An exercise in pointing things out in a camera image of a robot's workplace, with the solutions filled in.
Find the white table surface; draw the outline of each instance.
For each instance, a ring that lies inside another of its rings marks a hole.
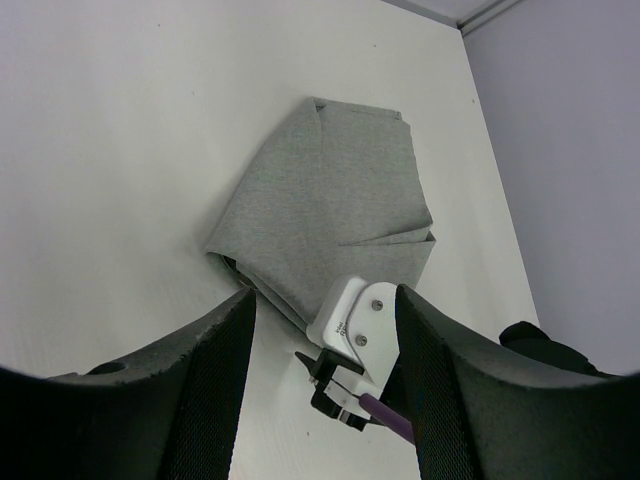
[[[0,4],[0,363],[91,367],[237,285],[201,254],[309,95],[398,109],[438,243],[418,291],[496,338],[537,323],[456,30],[374,0]],[[260,305],[232,479],[417,479],[412,447],[309,405],[303,335]]]

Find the gray wall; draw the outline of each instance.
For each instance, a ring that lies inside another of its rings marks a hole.
[[[527,0],[465,39],[544,329],[640,370],[636,0]]]

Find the folded gray fabric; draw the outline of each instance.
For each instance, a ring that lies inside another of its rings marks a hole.
[[[310,98],[262,147],[206,250],[304,329],[342,275],[415,287],[432,223],[400,113]]]

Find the black mesh fabric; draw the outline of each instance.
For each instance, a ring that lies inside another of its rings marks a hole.
[[[401,291],[397,297],[400,361],[421,477],[481,478],[449,349]]]
[[[640,478],[640,374],[601,379],[504,348],[398,287],[422,478]]]
[[[0,368],[0,478],[226,479],[254,319],[245,290],[87,375]]]
[[[213,327],[191,360],[159,478],[223,480],[229,475],[253,339],[255,304]]]

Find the fabric fold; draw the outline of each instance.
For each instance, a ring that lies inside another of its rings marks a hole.
[[[400,113],[309,98],[260,149],[206,251],[304,328],[340,276],[415,287],[432,223]]]

